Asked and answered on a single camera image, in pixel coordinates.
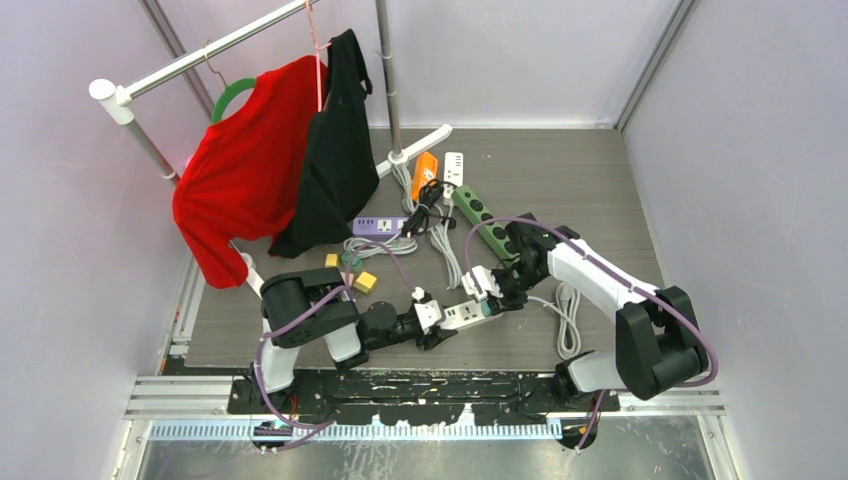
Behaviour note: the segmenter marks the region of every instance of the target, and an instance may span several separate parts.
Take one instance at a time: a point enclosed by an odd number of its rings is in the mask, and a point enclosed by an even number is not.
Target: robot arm
[[[535,220],[531,214],[523,217]],[[683,290],[658,289],[631,277],[567,227],[557,231],[568,243],[520,222],[508,224],[506,231],[518,256],[506,268],[477,266],[466,273],[463,287],[473,300],[443,307],[416,288],[405,313],[398,314],[393,306],[378,302],[360,314],[355,304],[341,295],[296,328],[266,342],[261,364],[268,391],[291,385],[298,350],[304,343],[323,337],[340,370],[365,363],[373,350],[409,340],[430,350],[461,330],[524,308],[527,292],[549,276],[574,286],[615,324],[615,352],[587,352],[556,366],[554,380],[562,398],[626,388],[647,400],[707,369],[706,351],[691,332],[634,291],[641,289],[661,298],[697,328]],[[283,274],[256,283],[266,331],[282,328],[343,285],[335,268]]]
[[[531,214],[523,217],[535,220]],[[516,310],[527,303],[530,289],[552,276],[575,287],[615,324],[614,353],[587,352],[557,365],[555,378],[563,397],[626,388],[647,400],[706,371],[706,351],[691,332],[634,291],[656,295],[697,328],[691,301],[683,290],[658,289],[628,275],[566,227],[557,231],[568,243],[544,229],[518,222],[507,225],[506,231],[517,246],[517,259],[504,269],[474,267],[463,278],[469,295],[487,302],[494,313]]]

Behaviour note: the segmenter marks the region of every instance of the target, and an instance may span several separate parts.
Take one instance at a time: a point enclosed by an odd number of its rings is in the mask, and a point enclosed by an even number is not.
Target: pink clothes hanger
[[[312,5],[309,4],[309,0],[304,0],[303,2],[306,5],[306,15],[309,17],[309,33],[312,34],[312,43],[315,45],[315,84],[318,89],[318,111],[320,112],[323,108],[323,90],[321,89],[321,50],[326,50],[327,47],[330,46],[329,43],[326,45],[320,45],[318,43],[318,36],[315,35],[315,23],[312,20]]]

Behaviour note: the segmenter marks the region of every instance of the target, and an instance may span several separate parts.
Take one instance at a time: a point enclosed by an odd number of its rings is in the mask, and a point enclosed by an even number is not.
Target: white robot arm
[[[527,214],[524,218],[535,220]],[[697,327],[691,302],[677,288],[659,289],[638,280],[598,255],[566,227],[561,242],[547,231],[511,223],[506,231],[519,255],[505,269],[477,266],[463,277],[463,287],[493,314],[523,308],[527,291],[547,278],[568,283],[613,321],[614,352],[587,352],[557,365],[565,397],[604,389],[628,389],[647,400],[706,371],[704,347],[691,332],[637,293],[649,292],[682,313]]]

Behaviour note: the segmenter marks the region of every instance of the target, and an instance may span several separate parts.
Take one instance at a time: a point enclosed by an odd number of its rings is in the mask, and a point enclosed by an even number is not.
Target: purple power strip
[[[356,217],[353,219],[353,236],[384,242],[400,231],[406,219],[407,217]]]

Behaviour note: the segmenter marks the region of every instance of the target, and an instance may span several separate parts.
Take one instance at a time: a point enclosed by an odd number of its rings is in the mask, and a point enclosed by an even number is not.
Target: green clothes hanger
[[[221,117],[224,116],[224,111],[227,109],[227,106],[229,106],[230,102],[232,102],[239,93],[244,92],[245,90],[250,90],[254,87],[256,87],[255,78],[242,78],[241,80],[227,85],[224,88],[224,93],[222,93],[218,101],[215,102],[215,108],[212,110],[212,124],[214,125],[221,121]]]

